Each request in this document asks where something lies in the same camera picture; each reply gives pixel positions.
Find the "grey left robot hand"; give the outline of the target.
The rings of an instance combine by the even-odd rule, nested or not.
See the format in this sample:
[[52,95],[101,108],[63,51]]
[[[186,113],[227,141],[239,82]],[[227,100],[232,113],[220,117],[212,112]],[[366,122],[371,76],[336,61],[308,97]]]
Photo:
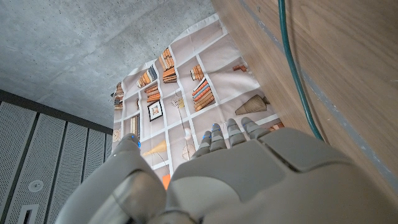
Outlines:
[[214,124],[164,186],[127,134],[58,223],[396,223],[397,204],[348,156],[245,117]]

